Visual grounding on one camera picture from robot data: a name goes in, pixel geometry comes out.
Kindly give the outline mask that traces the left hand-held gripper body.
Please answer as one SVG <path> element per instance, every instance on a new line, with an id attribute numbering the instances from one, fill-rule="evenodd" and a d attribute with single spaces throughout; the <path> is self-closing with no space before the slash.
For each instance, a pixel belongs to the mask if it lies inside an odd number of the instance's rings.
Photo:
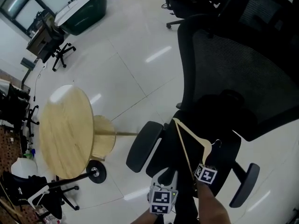
<path id="1" fill-rule="evenodd" d="M 149 211 L 152 214 L 170 214 L 178 197 L 178 191 L 174 189 L 162 188 L 160 186 L 150 186 L 149 190 Z"/>

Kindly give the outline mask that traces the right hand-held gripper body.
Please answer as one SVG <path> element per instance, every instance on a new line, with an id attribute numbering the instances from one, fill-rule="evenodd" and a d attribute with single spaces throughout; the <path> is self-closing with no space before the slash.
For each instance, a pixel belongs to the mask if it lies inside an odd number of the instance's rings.
<path id="1" fill-rule="evenodd" d="M 194 177 L 197 181 L 210 185 L 214 182 L 217 173 L 216 169 L 200 163 L 194 172 Z"/>

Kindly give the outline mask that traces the light wooden hanger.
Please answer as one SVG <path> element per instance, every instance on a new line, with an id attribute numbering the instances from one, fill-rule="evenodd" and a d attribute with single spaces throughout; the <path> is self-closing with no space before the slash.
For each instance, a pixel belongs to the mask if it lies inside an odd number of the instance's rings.
<path id="1" fill-rule="evenodd" d="M 218 141 L 221 142 L 221 141 L 219 139 L 217 139 L 214 143 L 211 143 L 207 139 L 203 139 L 203 138 L 198 137 L 193 131 L 191 131 L 190 128 L 188 128 L 178 118 L 172 118 L 172 120 L 174 121 L 177 132 L 178 132 L 179 140 L 180 140 L 180 143 L 181 143 L 183 151 L 184 151 L 184 155 L 185 155 L 185 158 L 186 158 L 186 161 L 187 161 L 189 171 L 191 173 L 191 178 L 192 178 L 193 181 L 195 181 L 196 179 L 194 177 L 194 173 L 193 173 L 192 168 L 191 168 L 190 160 L 189 160 L 189 157 L 188 157 L 188 154 L 187 154 L 187 151 L 186 151 L 186 148 L 185 148 L 185 144 L 184 144 L 181 132 L 180 132 L 180 127 L 183 130 L 185 130 L 190 136 L 192 136 L 203 147 L 203 155 L 202 155 L 202 158 L 201 158 L 201 161 L 202 161 L 201 164 L 205 165 L 208 156 L 211 154 L 213 145 L 216 142 L 218 142 Z"/>

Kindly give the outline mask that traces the person's right forearm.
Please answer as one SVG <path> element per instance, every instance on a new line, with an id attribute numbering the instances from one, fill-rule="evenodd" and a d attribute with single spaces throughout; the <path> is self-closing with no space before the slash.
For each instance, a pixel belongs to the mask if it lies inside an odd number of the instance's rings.
<path id="1" fill-rule="evenodd" d="M 225 207 L 215 198 L 210 188 L 196 181 L 199 200 L 198 215 L 200 224 L 231 224 Z"/>

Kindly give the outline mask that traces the person's left forearm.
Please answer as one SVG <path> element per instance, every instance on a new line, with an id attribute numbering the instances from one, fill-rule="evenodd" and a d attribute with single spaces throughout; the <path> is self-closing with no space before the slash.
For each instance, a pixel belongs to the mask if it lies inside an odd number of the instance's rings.
<path id="1" fill-rule="evenodd" d="M 163 215 L 145 212 L 130 224 L 164 224 Z"/>

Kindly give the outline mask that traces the black metal coat rack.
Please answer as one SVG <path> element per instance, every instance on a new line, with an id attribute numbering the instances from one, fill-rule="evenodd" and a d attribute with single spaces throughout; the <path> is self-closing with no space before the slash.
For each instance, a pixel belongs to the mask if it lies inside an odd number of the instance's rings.
<path id="1" fill-rule="evenodd" d="M 70 184 L 85 178 L 89 178 L 95 184 L 101 184 L 106 180 L 106 177 L 107 177 L 107 171 L 105 166 L 98 160 L 90 160 L 87 164 L 86 172 L 80 174 L 75 178 L 63 179 L 54 182 L 47 182 L 47 181 L 42 181 L 41 177 L 33 176 L 29 178 L 29 182 L 30 184 L 33 185 L 34 192 L 36 193 L 46 185 L 49 186 L 50 188 L 49 191 L 50 191 L 58 187 L 64 186 L 66 184 Z"/>

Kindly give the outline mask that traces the round light wooden table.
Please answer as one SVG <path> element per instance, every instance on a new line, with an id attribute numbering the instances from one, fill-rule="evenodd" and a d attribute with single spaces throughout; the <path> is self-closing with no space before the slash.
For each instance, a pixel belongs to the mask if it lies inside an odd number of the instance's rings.
<path id="1" fill-rule="evenodd" d="M 118 136 L 137 135 L 118 132 L 110 120 L 94 115 L 87 95 L 73 85 L 64 85 L 50 95 L 40 122 L 44 161 L 61 180 L 85 173 L 90 160 L 103 163 Z"/>

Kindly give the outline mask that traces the white plastic container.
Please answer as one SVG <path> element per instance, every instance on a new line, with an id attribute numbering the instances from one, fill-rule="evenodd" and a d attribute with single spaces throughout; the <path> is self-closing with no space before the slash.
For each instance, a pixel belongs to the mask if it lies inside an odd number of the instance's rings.
<path id="1" fill-rule="evenodd" d="M 27 158 L 17 158 L 17 161 L 11 165 L 11 173 L 21 178 L 38 175 L 36 163 Z"/>

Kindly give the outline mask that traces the black bathtub with white rim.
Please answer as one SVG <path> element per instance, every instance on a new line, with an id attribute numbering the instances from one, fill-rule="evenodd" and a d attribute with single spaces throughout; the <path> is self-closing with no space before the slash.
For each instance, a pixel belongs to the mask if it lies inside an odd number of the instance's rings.
<path id="1" fill-rule="evenodd" d="M 107 0 L 71 0 L 56 14 L 55 25 L 68 34 L 79 35 L 106 14 Z"/>

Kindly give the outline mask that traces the dark wooden desk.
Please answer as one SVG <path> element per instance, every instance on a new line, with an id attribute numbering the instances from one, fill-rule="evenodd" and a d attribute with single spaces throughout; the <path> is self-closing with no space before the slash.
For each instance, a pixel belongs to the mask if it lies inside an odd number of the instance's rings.
<path id="1" fill-rule="evenodd" d="M 43 25 L 42 19 L 46 21 L 49 27 L 52 27 L 55 31 L 65 36 L 65 32 L 55 25 L 54 17 L 50 13 L 38 12 L 36 14 L 36 17 L 34 18 L 33 23 L 29 27 L 30 32 L 34 32 L 34 34 L 32 35 L 27 45 L 27 50 L 37 56 L 37 59 L 40 60 L 40 52 L 44 47 L 44 42 L 50 40 L 50 36 L 45 29 L 45 26 Z"/>

